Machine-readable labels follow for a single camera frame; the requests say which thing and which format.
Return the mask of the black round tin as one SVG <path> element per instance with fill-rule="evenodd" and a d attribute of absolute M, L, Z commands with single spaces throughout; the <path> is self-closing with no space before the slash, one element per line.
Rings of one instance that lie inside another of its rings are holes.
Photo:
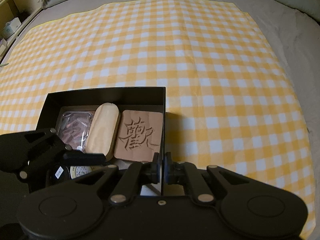
<path fill-rule="evenodd" d="M 47 173 L 46 187 L 63 183 L 71 179 L 68 166 L 54 166 Z"/>

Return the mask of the square carved wooden coaster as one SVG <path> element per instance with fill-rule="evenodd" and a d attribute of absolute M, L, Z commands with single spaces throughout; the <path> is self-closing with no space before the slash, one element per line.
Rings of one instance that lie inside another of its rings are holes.
<path fill-rule="evenodd" d="M 121 114 L 114 156 L 126 161 L 151 162 L 161 147 L 163 114 L 124 110 Z"/>

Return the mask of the clear plastic nail case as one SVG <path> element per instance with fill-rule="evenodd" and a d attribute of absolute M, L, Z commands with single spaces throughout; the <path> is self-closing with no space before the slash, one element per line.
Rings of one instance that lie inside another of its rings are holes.
<path fill-rule="evenodd" d="M 88 111 L 66 111 L 60 118 L 57 135 L 72 149 L 85 152 L 86 142 L 93 120 Z"/>

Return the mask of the oval light wooden box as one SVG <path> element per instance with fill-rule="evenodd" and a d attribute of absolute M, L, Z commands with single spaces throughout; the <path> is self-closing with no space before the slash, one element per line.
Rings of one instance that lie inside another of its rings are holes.
<path fill-rule="evenodd" d="M 95 111 L 86 142 L 86 153 L 101 153 L 109 161 L 113 158 L 120 113 L 113 103 L 104 103 Z"/>

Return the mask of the black cardboard box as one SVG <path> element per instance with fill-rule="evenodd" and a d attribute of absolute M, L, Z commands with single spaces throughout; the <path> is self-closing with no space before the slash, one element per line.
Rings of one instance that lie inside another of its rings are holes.
<path fill-rule="evenodd" d="M 127 167 L 164 154 L 164 87 L 118 87 L 49 93 L 37 128 L 52 128 L 75 150 Z"/>

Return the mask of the yellow white checkered cloth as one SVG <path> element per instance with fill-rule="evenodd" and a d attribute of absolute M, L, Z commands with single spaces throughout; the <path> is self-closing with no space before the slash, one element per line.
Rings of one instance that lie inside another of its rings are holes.
<path fill-rule="evenodd" d="M 308 130 L 291 82 L 251 16 L 233 3 L 110 3 L 30 29 L 1 71 L 1 133 L 36 127 L 46 95 L 166 88 L 166 149 L 300 196 L 316 226 Z"/>

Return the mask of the white tissue box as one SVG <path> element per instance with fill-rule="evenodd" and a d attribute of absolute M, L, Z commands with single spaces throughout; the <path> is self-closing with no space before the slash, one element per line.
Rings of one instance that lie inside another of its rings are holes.
<path fill-rule="evenodd" d="M 4 39 L 8 39 L 18 30 L 20 26 L 21 26 L 20 19 L 17 17 L 14 18 L 13 20 L 5 24 L 4 28 L 1 30 L 1 36 Z"/>

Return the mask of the wooden bedside shelf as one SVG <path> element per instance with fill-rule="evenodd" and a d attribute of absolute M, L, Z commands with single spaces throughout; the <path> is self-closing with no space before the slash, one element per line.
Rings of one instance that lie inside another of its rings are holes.
<path fill-rule="evenodd" d="M 6 46 L 1 49 L 1 59 L 3 59 L 18 38 L 22 30 L 35 18 L 41 11 L 41 2 L 39 0 L 1 0 L 1 29 L 5 24 L 18 18 L 21 25 L 9 37 L 6 38 Z"/>

